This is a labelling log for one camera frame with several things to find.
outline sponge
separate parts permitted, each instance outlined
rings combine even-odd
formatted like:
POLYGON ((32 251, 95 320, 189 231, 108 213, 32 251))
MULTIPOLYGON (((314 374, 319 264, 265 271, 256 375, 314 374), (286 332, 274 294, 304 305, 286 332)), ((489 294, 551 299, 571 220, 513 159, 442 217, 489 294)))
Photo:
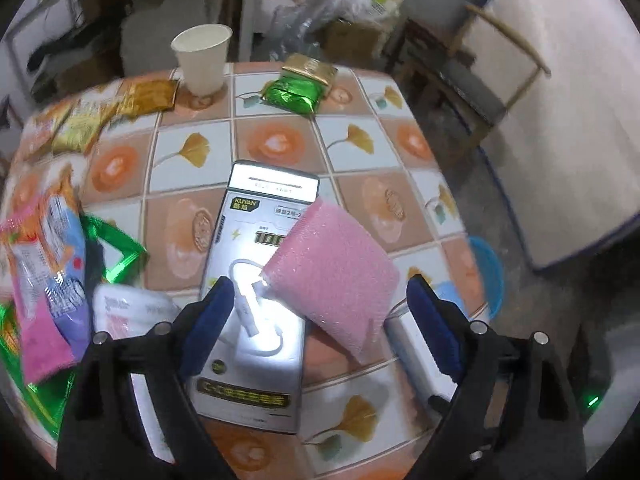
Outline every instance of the sponge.
POLYGON ((270 297, 309 318, 363 362, 392 307, 399 272, 355 218, 318 199, 262 277, 270 297))

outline purple package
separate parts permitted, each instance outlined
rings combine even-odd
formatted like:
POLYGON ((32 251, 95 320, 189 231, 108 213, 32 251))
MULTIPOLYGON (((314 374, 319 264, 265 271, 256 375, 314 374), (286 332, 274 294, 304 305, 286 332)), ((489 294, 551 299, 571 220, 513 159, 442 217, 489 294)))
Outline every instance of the purple package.
POLYGON ((84 294, 85 241, 70 168, 41 202, 40 224, 52 273, 44 286, 51 317, 79 361, 89 345, 91 320, 84 294))

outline white cloth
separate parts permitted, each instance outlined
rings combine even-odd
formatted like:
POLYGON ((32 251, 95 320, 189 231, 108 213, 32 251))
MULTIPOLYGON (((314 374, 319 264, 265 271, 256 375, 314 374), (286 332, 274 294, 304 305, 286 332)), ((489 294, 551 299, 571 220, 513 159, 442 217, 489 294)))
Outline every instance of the white cloth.
MULTIPOLYGON (((602 243, 640 212, 640 34, 619 0, 492 0, 552 70, 482 144, 531 263, 602 243)), ((502 99, 533 65, 487 24, 466 37, 502 99)))

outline paper cup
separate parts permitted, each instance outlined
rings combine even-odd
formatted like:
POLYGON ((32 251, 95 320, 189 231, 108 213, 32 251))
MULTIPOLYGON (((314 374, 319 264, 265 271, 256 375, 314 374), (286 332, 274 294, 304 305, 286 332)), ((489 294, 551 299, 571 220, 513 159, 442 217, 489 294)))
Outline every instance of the paper cup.
POLYGON ((171 42, 184 82, 192 94, 204 97, 222 88, 232 34, 226 25, 209 23, 188 28, 171 42))

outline green foil package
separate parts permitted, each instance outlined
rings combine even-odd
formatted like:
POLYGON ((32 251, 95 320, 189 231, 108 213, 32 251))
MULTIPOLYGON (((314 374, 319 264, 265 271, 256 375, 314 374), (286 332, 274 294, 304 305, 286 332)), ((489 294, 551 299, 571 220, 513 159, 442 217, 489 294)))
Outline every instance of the green foil package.
POLYGON ((47 433, 58 440, 66 400, 74 383, 73 370, 62 370, 39 384, 24 384, 20 368, 20 338, 13 304, 0 304, 0 360, 20 390, 24 402, 47 433))
POLYGON ((97 216, 80 215, 80 223, 89 240, 102 240, 122 253, 122 258, 115 266, 104 269, 103 277, 107 282, 124 283, 138 275, 146 261, 146 250, 142 245, 97 216))
POLYGON ((310 115, 315 113, 324 87, 317 81, 304 77, 281 76, 264 90, 262 100, 294 113, 310 115))

